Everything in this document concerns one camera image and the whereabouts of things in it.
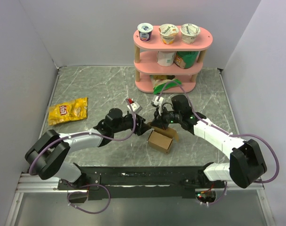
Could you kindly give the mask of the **brown cardboard paper box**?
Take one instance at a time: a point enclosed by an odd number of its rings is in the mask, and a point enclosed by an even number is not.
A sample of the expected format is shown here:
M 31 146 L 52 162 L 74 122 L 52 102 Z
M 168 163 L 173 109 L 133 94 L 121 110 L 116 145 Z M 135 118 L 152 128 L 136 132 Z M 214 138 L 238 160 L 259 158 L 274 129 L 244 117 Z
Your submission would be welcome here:
M 167 129 L 159 129 L 152 126 L 151 122 L 147 124 L 153 129 L 147 140 L 149 147 L 164 154 L 169 154 L 173 141 L 179 142 L 177 131 L 170 127 Z

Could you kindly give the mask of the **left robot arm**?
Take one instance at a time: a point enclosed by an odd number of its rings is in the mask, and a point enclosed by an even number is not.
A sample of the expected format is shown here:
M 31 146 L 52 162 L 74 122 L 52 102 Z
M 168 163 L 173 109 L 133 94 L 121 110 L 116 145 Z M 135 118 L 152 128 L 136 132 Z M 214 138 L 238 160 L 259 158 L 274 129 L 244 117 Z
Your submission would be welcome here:
M 38 175 L 42 180 L 57 177 L 66 180 L 74 189 L 81 189 L 85 174 L 75 163 L 65 161 L 69 153 L 90 147 L 102 147 L 115 140 L 116 133 L 131 130 L 140 136 L 151 129 L 145 119 L 134 112 L 123 115 L 118 108 L 112 108 L 99 123 L 83 132 L 59 134 L 50 129 L 26 153 L 29 174 Z

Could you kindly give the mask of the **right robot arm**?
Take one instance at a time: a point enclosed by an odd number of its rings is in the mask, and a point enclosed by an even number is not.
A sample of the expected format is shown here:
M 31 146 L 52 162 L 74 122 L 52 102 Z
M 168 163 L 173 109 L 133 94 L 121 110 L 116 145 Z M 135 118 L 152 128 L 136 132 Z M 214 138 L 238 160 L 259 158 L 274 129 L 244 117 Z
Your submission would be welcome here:
M 151 126 L 166 130 L 169 124 L 180 124 L 184 130 L 209 142 L 229 159 L 228 163 L 208 163 L 201 169 L 198 182 L 202 187 L 210 187 L 214 181 L 232 181 L 241 188 L 247 188 L 267 171 L 255 140 L 233 137 L 203 114 L 193 112 L 185 95 L 171 99 L 171 111 L 159 96 L 153 97 L 151 105 L 156 108 Z

